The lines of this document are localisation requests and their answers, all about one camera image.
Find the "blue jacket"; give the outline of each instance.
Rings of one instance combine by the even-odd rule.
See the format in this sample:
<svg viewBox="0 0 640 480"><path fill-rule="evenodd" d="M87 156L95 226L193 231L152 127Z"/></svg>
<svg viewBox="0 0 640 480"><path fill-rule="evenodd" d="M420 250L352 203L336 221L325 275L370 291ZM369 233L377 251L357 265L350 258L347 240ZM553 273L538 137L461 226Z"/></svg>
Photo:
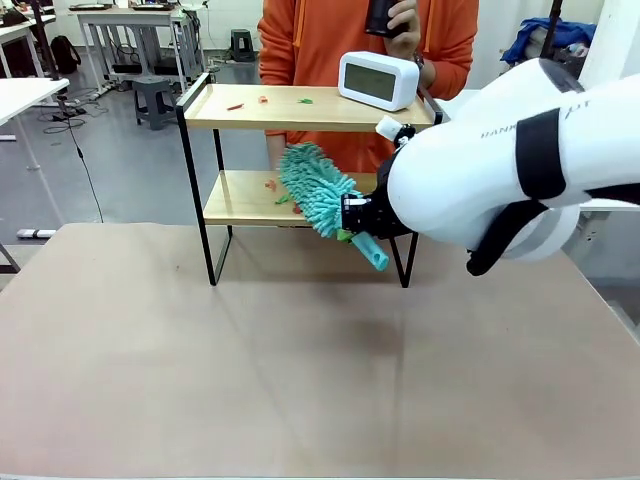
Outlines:
<svg viewBox="0 0 640 480"><path fill-rule="evenodd" d="M529 37L533 31L538 27L548 29L550 24L551 20L549 18L529 18L523 21L516 41L509 50L504 52L500 60L510 65L524 60L524 51L527 48ZM563 22L562 20L558 20L553 46L564 48L578 42L584 42L587 46L591 46L595 34L595 24Z"/></svg>

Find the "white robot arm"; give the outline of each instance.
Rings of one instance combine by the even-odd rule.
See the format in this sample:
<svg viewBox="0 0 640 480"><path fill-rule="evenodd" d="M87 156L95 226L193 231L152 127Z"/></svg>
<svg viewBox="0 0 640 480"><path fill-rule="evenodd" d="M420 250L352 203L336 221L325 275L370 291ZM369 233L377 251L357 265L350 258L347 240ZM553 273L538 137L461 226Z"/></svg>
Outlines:
<svg viewBox="0 0 640 480"><path fill-rule="evenodd" d="M585 92L561 67L532 60L453 122L413 137L381 122L398 149L374 193L343 198L343 227L464 246L473 275L499 258L540 260L569 239L580 203L640 204L639 111L640 76Z"/></svg>

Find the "clock screen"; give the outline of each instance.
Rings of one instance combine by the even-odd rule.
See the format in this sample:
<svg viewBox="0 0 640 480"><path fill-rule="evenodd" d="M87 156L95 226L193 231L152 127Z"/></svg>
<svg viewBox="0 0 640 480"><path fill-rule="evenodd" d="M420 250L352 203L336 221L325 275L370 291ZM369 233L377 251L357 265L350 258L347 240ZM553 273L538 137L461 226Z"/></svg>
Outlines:
<svg viewBox="0 0 640 480"><path fill-rule="evenodd" d="M352 63L347 63L344 86L349 90L364 93L372 97L391 102L396 77L390 73L372 70Z"/></svg>

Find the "digital clock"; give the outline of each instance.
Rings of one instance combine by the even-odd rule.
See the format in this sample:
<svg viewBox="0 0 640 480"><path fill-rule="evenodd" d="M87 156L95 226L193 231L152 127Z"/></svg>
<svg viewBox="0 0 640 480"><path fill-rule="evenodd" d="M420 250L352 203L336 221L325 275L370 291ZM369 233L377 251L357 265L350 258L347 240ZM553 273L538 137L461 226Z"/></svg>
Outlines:
<svg viewBox="0 0 640 480"><path fill-rule="evenodd" d="M389 112L413 103L420 81L414 62L372 52L346 53L340 60L340 95Z"/></svg>

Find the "gray stool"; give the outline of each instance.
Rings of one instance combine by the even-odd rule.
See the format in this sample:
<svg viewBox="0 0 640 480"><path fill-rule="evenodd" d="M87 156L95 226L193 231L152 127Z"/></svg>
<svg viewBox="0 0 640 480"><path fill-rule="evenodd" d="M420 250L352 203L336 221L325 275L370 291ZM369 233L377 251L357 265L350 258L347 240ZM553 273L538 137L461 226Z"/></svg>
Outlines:
<svg viewBox="0 0 640 480"><path fill-rule="evenodd" d="M231 54L236 62L256 61L249 30L231 30Z"/></svg>
<svg viewBox="0 0 640 480"><path fill-rule="evenodd" d="M140 106L139 94L144 97ZM164 94L171 105L164 103ZM133 81L133 99L136 104L136 123L148 120L151 130L161 130L162 122L176 118L176 101L171 92L171 84L162 77L139 77Z"/></svg>

